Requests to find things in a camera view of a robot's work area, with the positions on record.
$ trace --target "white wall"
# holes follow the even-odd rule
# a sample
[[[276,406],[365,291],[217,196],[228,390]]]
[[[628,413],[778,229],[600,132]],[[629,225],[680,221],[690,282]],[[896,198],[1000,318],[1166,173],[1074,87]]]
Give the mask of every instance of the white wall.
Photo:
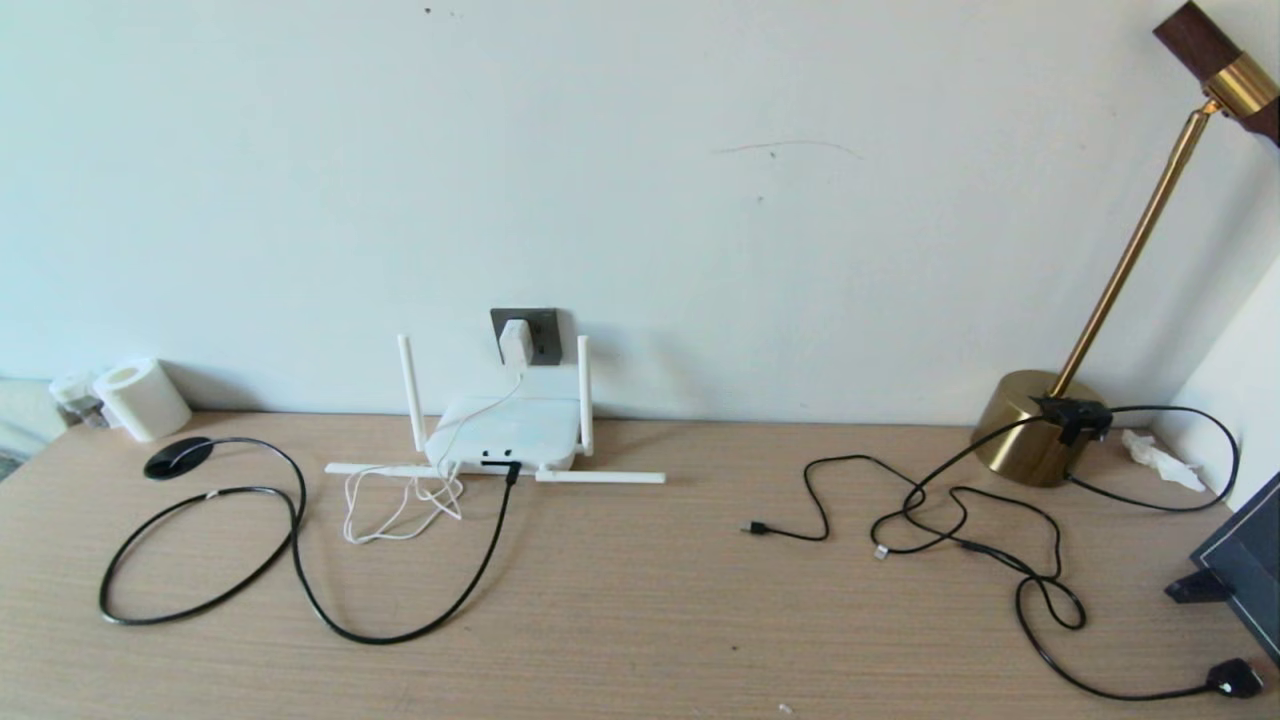
[[[407,331],[439,410],[504,383],[489,307],[552,305],[616,414],[969,423],[1061,363],[1199,100],[1178,4],[5,3],[0,375],[401,411]],[[1280,5],[1202,6],[1276,72]],[[788,140],[847,151],[722,151]],[[1083,379],[1175,393],[1277,174],[1215,119]]]
[[[1174,402],[1215,415],[1236,436],[1240,471],[1226,498],[1233,509],[1280,471],[1280,261],[1271,265]],[[1157,430],[1183,459],[1203,465],[1201,477],[1221,491],[1231,468],[1221,432],[1187,414],[1161,419]]]

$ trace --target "toilet paper roll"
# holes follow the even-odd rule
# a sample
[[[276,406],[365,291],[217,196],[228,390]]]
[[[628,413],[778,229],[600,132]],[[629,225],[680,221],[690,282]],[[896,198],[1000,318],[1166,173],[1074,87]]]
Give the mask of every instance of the toilet paper roll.
[[[155,357],[116,365],[93,380],[93,392],[138,442],[178,432],[191,420],[191,407]]]

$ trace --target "wifi router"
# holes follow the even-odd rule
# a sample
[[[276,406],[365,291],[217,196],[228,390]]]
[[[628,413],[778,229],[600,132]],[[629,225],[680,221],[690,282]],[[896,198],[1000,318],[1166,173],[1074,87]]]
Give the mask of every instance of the wifi router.
[[[330,462],[325,473],[353,474],[378,469],[381,475],[440,478],[457,470],[466,474],[506,475],[506,465],[520,462],[524,475],[539,482],[664,483],[666,473],[614,473],[570,470],[579,455],[595,452],[591,406],[590,345],[577,337],[579,397],[463,397],[449,405],[435,430],[426,437],[417,398],[417,378],[408,337],[399,336],[401,369],[408,396],[413,447],[430,465],[356,465]]]

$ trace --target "black cable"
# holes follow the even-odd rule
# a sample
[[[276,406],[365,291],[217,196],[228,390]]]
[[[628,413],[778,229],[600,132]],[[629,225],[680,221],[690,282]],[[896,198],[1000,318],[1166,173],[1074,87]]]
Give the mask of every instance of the black cable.
[[[1226,478],[1226,484],[1222,486],[1222,491],[1219,492],[1213,497],[1213,500],[1210,500],[1203,505],[1193,505],[1192,507],[1166,507],[1164,505],[1153,505],[1151,502],[1143,502],[1140,500],[1124,497],[1114,492],[1105,491],[1100,487],[1091,486],[1089,483],[1082,480],[1080,478],[1076,478],[1071,473],[1066,474],[1068,482],[1079,486],[1089,492],[1096,492],[1103,497],[1110,497],[1111,500],[1128,502],[1129,505],[1137,505],[1138,507],[1148,507],[1151,510],[1164,510],[1165,512],[1197,512],[1212,507],[1219,502],[1222,502],[1222,500],[1226,496],[1231,495],[1231,489],[1235,488],[1235,475],[1240,470],[1240,448],[1239,446],[1235,445],[1235,436],[1233,436],[1231,432],[1226,429],[1226,425],[1219,421],[1217,418],[1210,415],[1208,413],[1204,413],[1203,410],[1197,410],[1194,407],[1183,407],[1180,405],[1126,405],[1124,407],[1112,407],[1111,411],[1112,413],[1176,411],[1176,413],[1194,413],[1201,418],[1207,418],[1210,421],[1217,425],[1217,429],[1222,430],[1222,434],[1226,436],[1226,442],[1231,445],[1231,474]]]
[[[183,500],[183,501],[180,501],[178,503],[170,505],[169,507],[166,507],[166,509],[161,510],[160,512],[152,515],[151,519],[148,519],[146,523],[143,523],[136,530],[133,530],[133,533],[124,541],[124,543],[120,546],[120,548],[115,551],[115,555],[111,557],[110,564],[108,564],[106,573],[102,575],[102,584],[99,588],[99,596],[97,596],[99,600],[97,600],[97,603],[99,603],[99,610],[101,610],[102,616],[106,620],[109,620],[111,623],[115,623],[115,624],[119,624],[119,625],[159,625],[161,623],[172,623],[172,621],[175,621],[175,620],[183,620],[183,619],[187,619],[187,618],[192,618],[195,615],[198,615],[201,612],[209,611],[209,610],[211,610],[211,609],[221,605],[223,602],[230,600],[233,596],[236,596],[236,593],[238,593],[242,589],[247,588],[250,584],[253,583],[253,580],[256,580],[262,573],[265,573],[271,566],[271,564],[275,562],[276,559],[279,559],[280,555],[284,553],[285,550],[292,550],[293,569],[297,573],[298,582],[302,584],[302,589],[303,589],[303,592],[307,596],[307,602],[311,605],[311,609],[320,618],[320,620],[323,620],[324,624],[328,625],[330,630],[333,630],[334,633],[337,633],[338,635],[340,635],[340,637],[343,637],[343,638],[346,638],[348,641],[357,642],[357,643],[364,643],[364,644],[396,644],[396,643],[408,642],[408,641],[420,638],[420,637],[422,637],[422,635],[425,635],[425,634],[435,630],[436,628],[439,628],[440,625],[443,625],[445,621],[448,621],[449,618],[452,618],[458,611],[458,609],[461,609],[462,605],[467,601],[467,598],[471,596],[471,592],[475,591],[476,585],[480,583],[480,578],[484,577],[485,570],[489,568],[489,561],[493,559],[493,552],[498,547],[498,538],[502,536],[503,520],[506,520],[506,518],[507,518],[507,505],[508,505],[508,502],[511,500],[511,489],[516,486],[516,479],[520,477],[520,469],[521,469],[521,464],[520,462],[508,462],[508,461],[500,461],[500,462],[499,461],[492,461],[492,462],[490,461],[485,461],[484,462],[484,465],[494,465],[494,466],[506,466],[507,468],[506,488],[503,489],[503,493],[502,493],[502,509],[498,511],[498,521],[494,524],[493,538],[489,541],[489,548],[485,551],[484,560],[480,561],[480,568],[476,570],[476,574],[471,578],[471,582],[467,584],[466,589],[462,591],[462,594],[458,596],[458,600],[454,601],[453,605],[451,605],[449,609],[445,610],[443,614],[440,614],[436,619],[431,620],[430,623],[428,623],[428,624],[425,624],[425,625],[422,625],[422,626],[420,626],[420,628],[417,628],[415,630],[410,630],[407,633],[402,633],[402,634],[392,635],[392,637],[372,637],[372,635],[362,635],[360,633],[353,633],[353,632],[343,628],[338,623],[335,623],[329,616],[329,614],[324,611],[324,609],[320,606],[320,602],[316,600],[315,593],[311,591],[311,583],[307,582],[307,575],[306,575],[306,573],[302,569],[302,552],[298,548],[298,534],[300,534],[300,530],[302,528],[302,520],[303,520],[303,516],[306,515],[306,509],[307,509],[307,483],[306,483],[306,479],[302,475],[302,469],[298,468],[298,464],[294,462],[293,459],[288,456],[288,454],[285,454],[283,450],[275,447],[274,445],[271,445],[269,442],[260,441],[260,439],[256,439],[256,438],[228,437],[228,438],[220,438],[220,439],[211,439],[209,442],[204,442],[204,443],[198,443],[198,445],[195,445],[192,447],[188,447],[186,451],[183,451],[182,454],[179,454],[177,457],[173,459],[173,464],[177,464],[187,454],[197,452],[201,448],[211,447],[211,446],[216,446],[216,445],[223,445],[223,443],[238,443],[238,442],[239,443],[248,443],[248,445],[256,445],[256,446],[260,446],[260,447],[265,447],[266,450],[270,450],[276,456],[279,456],[280,459],[283,459],[285,462],[289,464],[289,468],[293,470],[293,475],[298,480],[298,503],[297,503],[297,506],[293,505],[293,500],[289,498],[289,496],[287,493],[284,493],[283,491],[280,491],[278,488],[262,487],[262,486],[244,486],[244,487],[234,487],[234,488],[228,488],[228,489],[219,489],[219,491],[212,491],[212,492],[207,492],[207,493],[195,495],[195,496],[191,496],[187,500]],[[265,493],[265,495],[271,495],[271,496],[279,497],[280,500],[284,501],[284,505],[285,505],[285,507],[288,509],[288,512],[289,512],[289,534],[271,552],[271,555],[261,565],[257,566],[257,569],[255,569],[252,573],[250,573],[248,577],[246,577],[243,580],[236,583],[230,589],[223,592],[221,594],[214,597],[212,600],[205,601],[205,602],[202,602],[200,605],[196,605],[195,607],[188,607],[187,610],[180,610],[178,612],[170,612],[170,614],[166,614],[166,615],[157,615],[157,616],[154,616],[154,618],[124,618],[124,616],[116,615],[115,612],[113,612],[110,610],[111,582],[115,579],[116,569],[118,569],[120,561],[128,553],[128,551],[131,548],[136,547],[137,542],[142,538],[142,536],[146,534],[146,532],[150,528],[152,528],[156,523],[159,523],[160,520],[164,520],[165,518],[169,518],[170,515],[173,515],[175,512],[179,512],[182,510],[187,510],[187,509],[195,507],[196,505],[198,505],[201,502],[212,500],[215,497],[223,497],[223,496],[229,496],[229,495],[239,495],[239,493],[247,493],[247,492]]]
[[[1184,411],[1184,413],[1194,413],[1197,415],[1207,418],[1215,425],[1217,425],[1217,428],[1222,432],[1224,437],[1226,437],[1228,445],[1231,448],[1231,473],[1230,473],[1230,475],[1228,478],[1226,484],[1224,486],[1222,491],[1213,500],[1211,500],[1210,502],[1206,502],[1203,505],[1197,505],[1197,506],[1192,506],[1192,507],[1164,507],[1164,506],[1158,506],[1158,505],[1153,505],[1153,503],[1147,503],[1147,502],[1143,502],[1143,501],[1132,500],[1132,498],[1126,498],[1126,497],[1121,497],[1121,496],[1114,495],[1114,493],[1111,493],[1108,491],[1093,487],[1093,486],[1091,486],[1088,483],[1084,483],[1083,480],[1080,480],[1080,479],[1078,479],[1078,478],[1068,474],[1066,479],[1070,480],[1071,483],[1074,483],[1076,486],[1080,486],[1080,487],[1083,487],[1085,489],[1089,489],[1092,492],[1096,492],[1098,495],[1110,497],[1112,500],[1117,500],[1117,501],[1121,501],[1121,502],[1128,502],[1128,503],[1132,503],[1132,505],[1138,505],[1138,506],[1142,506],[1142,507],[1155,509],[1155,510],[1165,510],[1165,511],[1170,511],[1170,512],[1194,512],[1194,511],[1198,511],[1198,510],[1204,510],[1207,507],[1211,507],[1211,506],[1221,502],[1222,498],[1226,497],[1231,492],[1231,489],[1235,487],[1235,479],[1236,479],[1236,474],[1239,471],[1239,465],[1240,465],[1239,446],[1238,446],[1238,443],[1235,441],[1235,437],[1226,428],[1226,425],[1224,425],[1221,421],[1219,421],[1216,418],[1213,418],[1208,413],[1197,410],[1194,407],[1165,406],[1165,405],[1133,405],[1133,406],[1124,406],[1124,407],[1114,407],[1114,409],[1110,409],[1110,411],[1111,413]],[[943,462],[942,465],[938,465],[937,468],[934,468],[928,475],[924,477],[924,479],[922,479],[919,482],[913,480],[908,475],[902,474],[901,471],[893,469],[888,464],[886,464],[886,462],[881,461],[879,459],[873,457],[870,455],[863,455],[863,454],[840,455],[840,456],[823,457],[823,459],[819,459],[819,460],[814,460],[814,461],[809,462],[808,465],[805,465],[803,477],[804,477],[805,488],[809,491],[809,497],[813,498],[814,505],[818,509],[818,514],[822,518],[823,532],[822,532],[820,536],[804,536],[804,534],[791,533],[791,532],[782,530],[782,529],[774,528],[772,525],[768,525],[768,524],[760,523],[760,521],[751,521],[744,529],[748,530],[748,532],[750,532],[750,533],[753,533],[753,534],[780,534],[780,536],[791,537],[791,538],[803,539],[803,541],[809,541],[809,542],[822,542],[822,541],[826,541],[831,536],[831,532],[829,532],[831,525],[829,525],[829,520],[827,518],[827,511],[823,507],[822,501],[818,498],[818,495],[813,489],[813,484],[812,484],[810,478],[809,478],[809,470],[813,466],[815,466],[818,464],[822,464],[822,462],[832,462],[832,461],[838,461],[838,460],[868,460],[868,461],[874,462],[874,464],[879,465],[881,468],[883,468],[883,469],[893,473],[895,475],[897,475],[899,478],[906,480],[911,486],[911,491],[909,493],[906,493],[906,496],[902,498],[902,507],[900,510],[896,510],[893,512],[888,512],[886,515],[882,515],[882,516],[879,516],[872,524],[870,538],[872,538],[872,542],[876,543],[876,546],[877,546],[877,556],[878,557],[884,557],[888,553],[911,555],[911,553],[915,553],[915,552],[922,552],[924,550],[928,550],[928,548],[931,548],[931,547],[933,547],[933,546],[936,546],[936,544],[938,544],[938,543],[941,543],[943,541],[951,541],[951,542],[955,542],[956,544],[959,544],[960,547],[963,547],[963,548],[965,548],[968,551],[986,555],[986,556],[991,557],[992,560],[996,560],[997,562],[1000,562],[1000,564],[1010,568],[1011,570],[1021,574],[1023,579],[1018,583],[1018,587],[1014,591],[1014,611],[1015,611],[1015,614],[1018,616],[1018,623],[1021,626],[1023,633],[1027,635],[1027,639],[1032,643],[1032,647],[1041,656],[1041,659],[1044,660],[1044,662],[1057,675],[1060,675],[1066,682],[1071,683],[1073,685],[1075,685],[1076,688],[1079,688],[1082,691],[1089,692],[1089,693],[1096,694],[1098,697],[1103,697],[1103,698],[1107,698],[1107,700],[1115,700],[1115,701],[1126,701],[1126,702],[1144,702],[1144,701],[1157,701],[1157,700],[1171,700],[1171,698],[1188,697],[1188,696],[1194,696],[1194,694],[1201,694],[1201,693],[1207,693],[1207,692],[1220,692],[1222,694],[1233,694],[1233,692],[1231,692],[1231,689],[1230,689],[1229,685],[1228,685],[1228,689],[1224,689],[1222,687],[1215,684],[1213,678],[1215,678],[1215,674],[1220,669],[1231,665],[1231,662],[1238,662],[1238,661],[1229,661],[1226,664],[1222,664],[1222,665],[1215,667],[1213,670],[1211,670],[1208,679],[1206,679],[1206,682],[1202,683],[1202,684],[1199,684],[1199,685],[1188,687],[1188,688],[1179,689],[1179,691],[1170,691],[1170,692],[1162,692],[1162,693],[1148,693],[1148,694],[1119,694],[1119,693],[1112,693],[1112,692],[1107,692],[1107,691],[1103,691],[1103,689],[1098,689],[1098,688],[1096,688],[1093,685],[1089,685],[1088,683],[1084,683],[1083,680],[1075,678],[1066,669],[1064,669],[1053,659],[1053,656],[1050,655],[1048,650],[1044,648],[1043,643],[1039,642],[1039,638],[1037,638],[1034,630],[1030,626],[1030,623],[1028,623],[1027,615],[1025,615],[1025,611],[1024,611],[1024,596],[1025,596],[1024,591],[1025,591],[1025,588],[1028,585],[1034,584],[1039,589],[1041,597],[1043,598],[1044,606],[1048,610],[1050,615],[1053,618],[1053,620],[1060,626],[1062,626],[1062,628],[1065,628],[1068,630],[1080,630],[1080,629],[1083,629],[1084,625],[1085,625],[1085,623],[1087,623],[1087,615],[1085,615],[1085,610],[1084,610],[1084,602],[1079,598],[1079,596],[1075,594],[1075,592],[1073,592],[1065,583],[1061,582],[1061,574],[1062,574],[1062,553],[1061,553],[1062,530],[1059,527],[1057,521],[1053,520],[1053,518],[1048,512],[1041,510],[1039,507],[1036,507],[1034,505],[1032,505],[1029,502],[1024,502],[1021,500],[1016,500],[1016,498],[1012,498],[1012,497],[1006,497],[1006,496],[996,495],[993,492],[987,492],[987,491],[983,491],[983,489],[979,489],[979,488],[973,488],[973,487],[968,487],[968,486],[956,486],[956,487],[952,487],[952,488],[950,488],[947,491],[947,495],[951,497],[952,502],[955,502],[960,507],[960,519],[954,525],[951,525],[951,528],[945,529],[945,530],[937,529],[937,528],[933,528],[933,527],[928,525],[927,523],[924,523],[924,521],[922,521],[918,518],[915,518],[915,516],[911,515],[911,512],[914,510],[916,510],[922,505],[924,505],[924,502],[925,502],[925,500],[928,497],[928,493],[925,491],[925,486],[928,486],[931,482],[933,482],[934,479],[937,479],[938,475],[941,475],[948,468],[951,468],[952,465],[955,465],[956,462],[959,462],[961,459],[966,457],[968,455],[973,454],[975,450],[978,450],[983,445],[991,442],[992,439],[996,439],[997,437],[1001,437],[1005,433],[1007,433],[1007,432],[1010,432],[1010,430],[1012,430],[1012,429],[1015,429],[1018,427],[1021,427],[1021,425],[1028,424],[1028,423],[1038,421],[1038,420],[1043,420],[1043,418],[1038,416],[1038,415],[1033,416],[1033,418],[1027,418],[1027,419],[1019,420],[1016,423],[1010,423],[1010,424],[1007,424],[1007,425],[1005,425],[1002,428],[998,428],[998,429],[996,429],[996,430],[993,430],[993,432],[991,432],[991,433],[988,433],[988,434],[978,438],[977,441],[974,441],[973,443],[970,443],[968,447],[965,447],[964,450],[961,450],[956,455],[951,456],[946,462]],[[1011,552],[1000,550],[1000,548],[993,547],[991,544],[986,544],[986,543],[980,543],[980,542],[975,542],[975,541],[970,541],[970,539],[965,539],[965,538],[959,537],[957,533],[965,525],[965,523],[968,523],[968,520],[969,520],[969,509],[968,509],[968,506],[965,506],[964,501],[961,500],[961,497],[960,497],[961,493],[978,495],[978,496],[982,496],[982,497],[986,497],[986,498],[989,498],[989,500],[996,500],[996,501],[1000,501],[1000,502],[1014,505],[1014,506],[1029,510],[1029,511],[1036,512],[1037,515],[1039,515],[1052,528],[1052,532],[1053,532],[1053,569],[1052,569],[1052,571],[1050,571],[1050,573],[1038,573],[1028,562],[1023,561],[1021,559],[1019,559],[1018,556],[1012,555]],[[884,546],[883,543],[879,542],[879,538],[878,538],[877,533],[878,533],[879,528],[886,521],[892,520],[893,518],[899,518],[899,516],[901,516],[902,519],[908,520],[911,525],[914,525],[914,527],[916,527],[916,528],[919,528],[922,530],[925,530],[925,532],[928,532],[928,533],[931,533],[931,534],[933,534],[936,537],[933,539],[925,542],[925,543],[922,543],[922,544],[918,544],[918,546],[913,546],[913,547],[890,548],[890,547]],[[1074,610],[1074,614],[1075,614],[1075,619],[1074,620],[1069,620],[1069,619],[1064,618],[1057,611],[1057,606],[1053,602],[1053,596],[1051,594],[1051,589],[1060,592],[1062,596],[1065,596],[1068,598],[1068,601],[1070,602],[1070,605],[1071,605],[1071,607]],[[1234,694],[1234,697],[1249,697],[1249,696],[1248,694]]]
[[[899,478],[902,478],[904,480],[911,483],[913,486],[915,484],[915,480],[913,480],[911,478],[908,478],[902,473],[895,470],[893,468],[891,468],[886,462],[882,462],[879,459],[872,457],[870,455],[855,454],[855,455],[837,455],[837,456],[833,456],[833,457],[819,457],[818,460],[813,460],[812,462],[809,462],[808,465],[805,465],[804,470],[800,473],[800,475],[804,478],[804,487],[805,487],[806,491],[809,491],[809,497],[813,498],[814,505],[818,507],[818,515],[822,518],[822,534],[819,534],[819,536],[805,536],[805,534],[800,534],[800,533],[792,533],[792,532],[788,532],[788,530],[774,528],[773,525],[768,525],[768,524],[760,523],[760,521],[749,523],[748,525],[742,527],[742,530],[748,532],[748,533],[756,534],[756,536],[763,536],[763,534],[767,534],[767,533],[776,534],[776,536],[786,536],[788,538],[803,539],[803,541],[806,541],[806,542],[822,542],[822,541],[827,539],[828,537],[831,537],[831,523],[827,520],[827,510],[822,506],[822,501],[818,500],[818,495],[813,489],[813,480],[809,478],[809,470],[817,468],[818,465],[824,465],[827,462],[838,462],[838,461],[844,461],[844,460],[867,460],[869,462],[874,462],[874,464],[879,465],[881,468],[888,470],[890,473],[893,473]]]

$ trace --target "wooden desk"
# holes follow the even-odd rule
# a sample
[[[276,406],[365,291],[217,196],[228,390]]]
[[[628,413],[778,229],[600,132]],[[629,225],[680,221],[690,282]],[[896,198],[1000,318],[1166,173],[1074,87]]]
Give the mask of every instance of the wooden desk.
[[[340,478],[325,462],[412,461],[403,418],[202,414],[186,434],[259,437],[307,474],[303,561],[330,612],[365,633],[434,618],[474,571],[500,482],[470,483],[463,523],[408,542],[346,544]],[[810,459],[874,454],[922,475],[963,447],[959,428],[600,423],[600,457],[580,468],[666,470],[669,484],[521,480],[489,575],[435,634],[394,647],[343,641],[312,615],[287,559],[212,612],[154,628],[102,621],[102,570],[134,527],[215,487],[275,484],[287,466],[223,446],[197,471],[143,479],[140,446],[77,428],[0,483],[0,714],[17,717],[1276,717],[1276,669],[1224,606],[1161,593],[1225,509],[1171,516],[1078,488],[1036,491],[965,461],[968,482],[1030,498],[1064,527],[1066,582],[1089,626],[1068,633],[1032,611],[1068,667],[1121,692],[1203,679],[1243,656],[1266,694],[1119,703],[1053,675],[1012,614],[1018,577],[959,550],[872,557],[870,521],[905,484],[865,465],[817,473],[833,538],[740,533],[744,520],[815,530],[799,471]],[[1083,474],[1167,501],[1180,488],[1094,448]],[[370,515],[398,491],[369,488]],[[974,502],[972,537],[1048,561],[1029,515]],[[934,511],[950,518],[952,510]],[[118,607],[192,605],[243,575],[285,533],[279,502],[220,498],[157,528],[124,566]]]

